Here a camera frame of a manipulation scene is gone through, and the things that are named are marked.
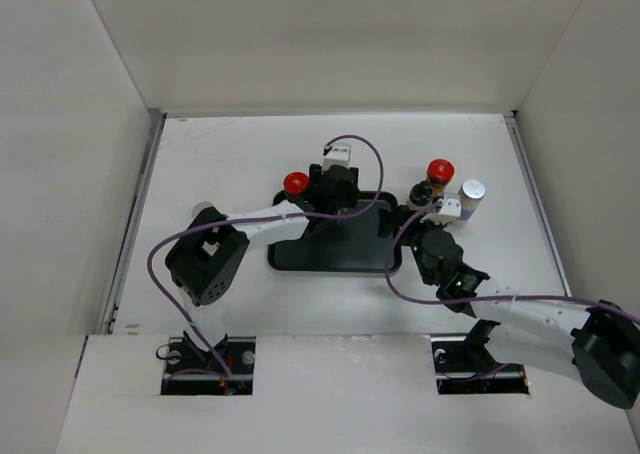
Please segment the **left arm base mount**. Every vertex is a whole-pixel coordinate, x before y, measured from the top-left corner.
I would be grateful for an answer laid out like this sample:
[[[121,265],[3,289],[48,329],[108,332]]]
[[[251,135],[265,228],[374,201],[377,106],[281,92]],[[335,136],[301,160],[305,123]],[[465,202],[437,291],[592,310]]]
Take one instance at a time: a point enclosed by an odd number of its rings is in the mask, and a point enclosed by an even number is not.
[[[256,340],[226,338],[215,347],[231,371],[229,378],[218,360],[198,347],[186,333],[160,345],[155,357],[163,363],[160,393],[164,396],[247,396],[253,391]]]

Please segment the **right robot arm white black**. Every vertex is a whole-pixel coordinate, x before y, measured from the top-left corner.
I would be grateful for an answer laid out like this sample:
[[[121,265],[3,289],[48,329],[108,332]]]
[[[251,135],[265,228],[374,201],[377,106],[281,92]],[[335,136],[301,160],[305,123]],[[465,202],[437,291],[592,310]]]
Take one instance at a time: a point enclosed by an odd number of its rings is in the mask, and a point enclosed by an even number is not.
[[[474,319],[463,354],[475,369],[493,363],[535,367],[581,383],[608,405],[631,409],[639,397],[638,317],[606,300],[526,294],[471,267],[453,235],[426,221],[435,208],[380,212],[379,237],[408,247],[421,281],[436,289],[432,299],[397,288],[392,293]]]

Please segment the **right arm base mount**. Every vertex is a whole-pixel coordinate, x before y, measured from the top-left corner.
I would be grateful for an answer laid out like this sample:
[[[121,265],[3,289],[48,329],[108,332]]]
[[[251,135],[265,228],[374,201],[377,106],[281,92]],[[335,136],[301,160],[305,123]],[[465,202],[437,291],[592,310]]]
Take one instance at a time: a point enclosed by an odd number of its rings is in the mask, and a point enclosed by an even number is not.
[[[467,334],[430,338],[439,394],[529,394],[524,367],[496,362],[486,349],[496,326],[495,322],[480,320]]]

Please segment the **red lid sauce jar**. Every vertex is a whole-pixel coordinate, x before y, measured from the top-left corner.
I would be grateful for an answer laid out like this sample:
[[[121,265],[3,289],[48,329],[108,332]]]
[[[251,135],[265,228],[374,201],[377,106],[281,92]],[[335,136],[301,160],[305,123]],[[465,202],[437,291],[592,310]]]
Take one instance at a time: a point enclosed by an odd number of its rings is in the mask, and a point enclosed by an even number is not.
[[[290,202],[303,201],[310,187],[310,178],[307,173],[294,171],[283,179],[283,191]]]

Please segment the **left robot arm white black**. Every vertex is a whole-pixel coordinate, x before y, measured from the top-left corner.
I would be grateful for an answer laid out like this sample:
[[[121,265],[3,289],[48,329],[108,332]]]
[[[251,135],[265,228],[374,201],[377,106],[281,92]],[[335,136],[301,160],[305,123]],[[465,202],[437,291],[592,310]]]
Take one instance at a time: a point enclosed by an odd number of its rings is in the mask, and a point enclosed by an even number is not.
[[[223,295],[229,290],[245,255],[281,241],[313,236],[346,215],[359,199],[359,170],[333,165],[309,166],[307,172],[285,176],[285,199],[247,214],[225,215],[214,207],[202,210],[192,227],[235,220],[235,225],[214,227],[176,242],[165,258],[172,282],[182,290],[182,304],[192,319],[194,344],[190,360],[206,373],[224,361],[226,337]]]

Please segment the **red lid chili jar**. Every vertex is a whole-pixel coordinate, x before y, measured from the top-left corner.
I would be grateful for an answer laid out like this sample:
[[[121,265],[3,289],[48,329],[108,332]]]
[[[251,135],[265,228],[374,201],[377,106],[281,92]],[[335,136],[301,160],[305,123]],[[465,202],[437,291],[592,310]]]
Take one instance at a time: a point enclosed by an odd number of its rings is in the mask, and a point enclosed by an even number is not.
[[[438,158],[429,163],[426,170],[426,180],[431,186],[433,200],[442,197],[454,175],[455,167],[446,159]]]

